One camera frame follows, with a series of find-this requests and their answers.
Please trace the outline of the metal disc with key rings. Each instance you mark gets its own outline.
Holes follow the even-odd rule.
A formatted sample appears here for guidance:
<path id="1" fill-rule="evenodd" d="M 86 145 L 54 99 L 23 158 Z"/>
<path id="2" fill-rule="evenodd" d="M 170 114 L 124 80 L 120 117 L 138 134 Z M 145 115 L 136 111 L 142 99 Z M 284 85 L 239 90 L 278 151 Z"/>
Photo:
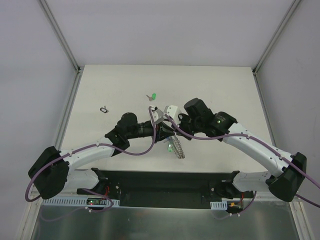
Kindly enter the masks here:
<path id="1" fill-rule="evenodd" d="M 181 142 L 177 138 L 177 136 L 176 135 L 170 136 L 168 141 L 169 141 L 169 143 L 171 143 L 173 145 L 173 152 L 174 152 L 175 156 L 178 159 L 184 159 L 185 158 L 185 153 L 183 151 Z"/>

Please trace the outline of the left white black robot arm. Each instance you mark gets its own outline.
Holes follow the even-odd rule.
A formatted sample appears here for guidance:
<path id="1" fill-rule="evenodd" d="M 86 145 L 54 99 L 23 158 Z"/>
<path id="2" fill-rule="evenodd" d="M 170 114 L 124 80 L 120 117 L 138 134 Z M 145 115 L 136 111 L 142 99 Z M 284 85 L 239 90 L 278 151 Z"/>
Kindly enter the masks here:
<path id="1" fill-rule="evenodd" d="M 120 153 L 133 156 L 127 151 L 131 139 L 152 139 L 152 144 L 174 136 L 174 130 L 151 112 L 150 119 L 139 123 L 132 112 L 122 115 L 115 127 L 102 138 L 78 149 L 58 150 L 47 147 L 28 171 L 30 182 L 25 191 L 29 198 L 30 189 L 35 186 L 39 197 L 47 200 L 62 191 L 76 190 L 77 194 L 107 196 L 110 183 L 98 168 L 82 169 L 84 165 L 97 160 L 114 157 Z"/>

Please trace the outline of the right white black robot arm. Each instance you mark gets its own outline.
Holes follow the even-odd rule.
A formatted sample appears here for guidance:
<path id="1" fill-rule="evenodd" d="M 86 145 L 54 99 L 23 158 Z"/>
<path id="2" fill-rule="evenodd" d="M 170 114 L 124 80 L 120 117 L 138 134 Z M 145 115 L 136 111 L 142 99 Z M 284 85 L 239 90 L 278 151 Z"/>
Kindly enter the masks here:
<path id="1" fill-rule="evenodd" d="M 265 172 L 238 172 L 225 184 L 225 192 L 237 197 L 246 191 L 269 191 L 284 202 L 291 202 L 305 179 L 307 158 L 264 142 L 224 111 L 212 112 L 203 100 L 194 98 L 184 105 L 185 113 L 175 110 L 170 117 L 178 134 L 188 140 L 203 133 L 233 146 L 261 164 Z"/>

